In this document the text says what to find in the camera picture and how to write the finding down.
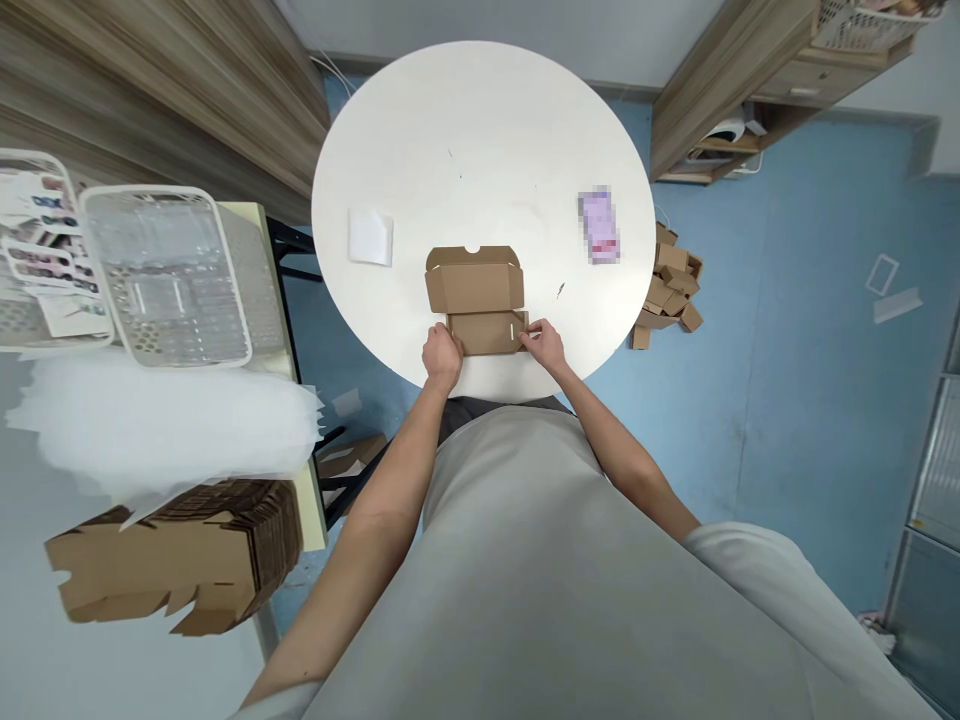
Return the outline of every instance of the wooden cabinet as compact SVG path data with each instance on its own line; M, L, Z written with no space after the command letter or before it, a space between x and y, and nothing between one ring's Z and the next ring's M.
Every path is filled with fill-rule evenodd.
M818 12L817 0L727 0L654 103L651 178L709 185L911 52L912 39L882 53L813 47ZM766 135L704 140L748 100Z

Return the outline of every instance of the dark pants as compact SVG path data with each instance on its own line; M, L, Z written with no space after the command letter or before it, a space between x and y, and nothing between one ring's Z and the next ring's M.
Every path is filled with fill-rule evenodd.
M476 420L481 415L486 415L491 410L496 410L504 405L558 410L568 415L573 415L573 413L567 410L555 397L530 400L525 403L497 403L490 400L478 400L477 398L468 397L453 398L447 400L447 404L443 407L443 417L440 418L440 440L437 442L437 447L450 437L457 428L461 428L471 420Z

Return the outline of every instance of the blue floor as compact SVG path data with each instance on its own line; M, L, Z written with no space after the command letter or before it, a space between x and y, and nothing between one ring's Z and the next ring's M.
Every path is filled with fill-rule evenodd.
M327 90L336 112L343 89ZM646 162L650 107L611 105ZM784 533L852 611L883 601L960 300L960 183L907 181L910 148L904 128L813 123L756 176L654 185L679 244L704 258L705 323L624 346L587 379L702 522ZM918 286L924 305L874 325L864 282L879 253L901 263L890 292ZM359 387L353 434L392 436L417 389L324 286L286 287L304 382L323 398ZM305 554L274 597L281 631L325 557Z

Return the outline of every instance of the cardboard box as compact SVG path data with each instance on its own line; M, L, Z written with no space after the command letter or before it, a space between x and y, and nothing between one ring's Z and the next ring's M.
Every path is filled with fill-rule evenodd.
M687 251L670 245L657 245L657 261L653 271L662 273L664 268L673 268L677 272L687 271Z
M650 278L650 289L647 290L647 302L651 302L658 307L663 307L673 296L673 288L668 288L663 284L663 280L656 275Z
M696 278L694 278L693 275L685 270L676 270L672 267L665 267L661 272L661 275L663 276L663 282L667 287L673 288L674 290L679 290L688 297L693 297L700 292L700 285L697 283Z
M703 260L693 253L687 253L687 272L699 283L700 273L703 272Z
M667 226L663 223L657 223L657 243L661 245L676 245L677 234L673 230L667 230Z
M667 304L663 306L663 312L670 317L676 317L680 314L680 311L683 310L687 304L690 302L690 298L687 297L682 292L675 291L673 296L667 300Z
M447 328L463 343L464 355L505 355L525 351L520 333L529 324L524 310L447 316Z
M630 336L630 348L632 350L649 350L650 328L634 325L633 334Z
M640 317L637 318L637 325L646 328L653 328L654 330L663 330L668 328L674 323L680 322L680 318L672 318L666 315L654 315L651 312L646 310L640 311Z
M663 315L663 308L656 303L650 302L649 300L643 304L643 309L649 313L653 313L654 315Z
M463 343L464 355L514 353L527 329L523 270L510 247L434 248L427 255L430 309L447 314L447 328Z
M297 564L303 541L293 483L200 485L120 532L117 506L46 542L67 616L78 623L172 615L171 631L224 633L251 617Z
M703 318L700 317L700 313L697 312L693 303L690 303L680 313L680 327L686 332L693 332L701 325L703 325Z

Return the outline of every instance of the plastic basket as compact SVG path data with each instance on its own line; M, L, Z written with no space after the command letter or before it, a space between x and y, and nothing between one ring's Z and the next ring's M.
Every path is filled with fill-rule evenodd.
M0 173L17 170L62 178L64 200L77 207L70 176L63 164L52 155L32 150L0 149ZM11 232L11 228L4 228L0 234ZM94 279L102 288L104 278L96 263L92 263L91 269ZM115 333L112 324L108 334L52 337L38 300L23 291L25 285L27 283L14 276L6 258L0 257L0 352L49 355L104 347L113 342Z
M101 187L81 210L124 347L145 367L239 367L281 347L256 226L197 188Z
M857 0L820 0L813 46L858 53L886 52L921 28L940 19L932 15L897 15L858 7Z

